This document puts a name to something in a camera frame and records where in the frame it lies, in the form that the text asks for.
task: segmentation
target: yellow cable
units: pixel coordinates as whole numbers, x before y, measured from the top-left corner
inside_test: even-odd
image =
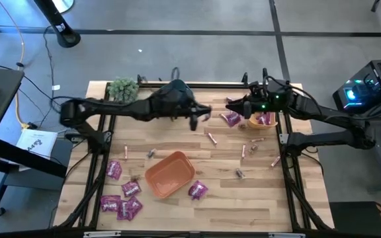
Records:
[[[13,22],[14,26],[16,27],[17,29],[17,32],[19,33],[19,36],[20,36],[20,39],[21,39],[21,57],[20,57],[20,63],[23,62],[23,57],[24,57],[24,49],[26,48],[26,45],[24,44],[24,40],[23,40],[23,35],[21,34],[20,32],[20,29],[19,27],[17,26],[17,23],[14,21],[14,19],[12,18],[10,12],[8,12],[8,10],[5,8],[4,4],[0,1],[0,5],[1,7],[4,9],[4,11],[7,13],[7,15],[9,16],[9,18],[11,19],[11,21]],[[17,121],[19,122],[20,126],[22,129],[25,129],[25,128],[28,128],[29,125],[24,123],[21,119],[20,119],[20,114],[19,114],[19,93],[16,93],[15,95],[15,103],[16,103],[16,110],[15,110],[15,113],[16,113],[16,118],[17,118]]]

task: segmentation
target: purple candy bag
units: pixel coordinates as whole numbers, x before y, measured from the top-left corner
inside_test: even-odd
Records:
[[[110,161],[106,168],[106,175],[112,179],[118,180],[122,174],[122,167],[118,161]]]
[[[220,116],[228,123],[229,127],[234,127],[241,121],[241,116],[236,112],[231,112],[227,115],[220,114]]]
[[[208,191],[208,188],[203,185],[199,180],[197,180],[189,189],[189,196],[192,196],[192,200],[194,199],[200,199],[206,192]]]
[[[126,197],[134,196],[138,192],[142,191],[140,189],[138,182],[132,182],[132,181],[130,181],[126,184],[123,184],[122,189],[123,189],[124,195]]]
[[[128,220],[132,221],[136,214],[143,208],[143,206],[144,205],[142,205],[142,203],[139,202],[139,200],[135,196],[131,197],[127,202],[127,208],[129,211]]]
[[[118,201],[121,197],[119,195],[106,195],[101,196],[101,209],[103,212],[117,212],[118,211]]]
[[[117,220],[123,220],[129,218],[129,210],[127,201],[120,200],[118,202]]]
[[[263,112],[256,119],[258,121],[258,124],[270,125],[271,124],[271,113],[270,112]]]

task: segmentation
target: desk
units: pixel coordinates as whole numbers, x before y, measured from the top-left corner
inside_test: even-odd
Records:
[[[87,97],[104,97],[106,81],[91,81]],[[282,168],[270,164],[278,156],[276,130],[239,131],[228,128],[218,116],[225,113],[226,97],[240,98],[247,89],[192,89],[196,100],[213,107],[212,117],[199,122],[195,132],[189,130],[189,121],[169,118],[139,122],[133,118],[117,117],[114,128],[110,159],[120,160],[122,175],[119,181],[106,178],[103,194],[119,194],[123,197],[121,184],[133,175],[143,176],[145,171],[174,151],[183,151],[195,167],[196,174],[191,183],[166,199],[153,195],[142,179],[142,192],[137,195],[144,208],[132,221],[117,221],[116,214],[100,212],[97,229],[158,230],[158,231],[292,231]],[[139,98],[146,98],[151,89],[141,89]],[[88,119],[97,129],[99,116]],[[310,133],[308,121],[292,120],[295,132]],[[217,147],[204,135],[210,132],[217,140]],[[241,149],[251,139],[265,138],[254,156],[241,160]],[[124,143],[128,145],[128,160],[124,161]],[[149,150],[156,148],[153,159],[147,159]],[[87,146],[77,146],[69,167],[87,152]],[[54,225],[63,222],[83,196],[90,159],[82,162],[66,180],[62,189]],[[239,180],[234,173],[240,168],[246,179]],[[321,169],[318,165],[300,157],[300,168],[308,202],[326,224],[333,227],[329,202]],[[200,201],[192,201],[187,192],[190,185],[200,180],[208,188],[207,195]],[[88,209],[89,222],[93,201]],[[300,206],[296,204],[298,221],[302,224]]]

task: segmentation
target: orange bowl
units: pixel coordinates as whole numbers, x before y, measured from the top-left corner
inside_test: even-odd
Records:
[[[260,130],[268,130],[270,128],[274,128],[277,125],[276,122],[276,114],[275,113],[270,113],[270,125],[262,125],[259,124],[257,121],[257,117],[261,115],[262,112],[256,112],[251,115],[249,120],[247,121],[247,124],[250,128],[254,129],[260,129]]]
[[[159,198],[166,198],[193,179],[195,169],[188,157],[176,151],[145,172],[146,182]]]

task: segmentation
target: orange plastic tray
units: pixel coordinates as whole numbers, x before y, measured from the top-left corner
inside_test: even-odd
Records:
[[[192,180],[195,169],[188,157],[176,151],[145,172],[146,182],[159,198],[166,198]]]

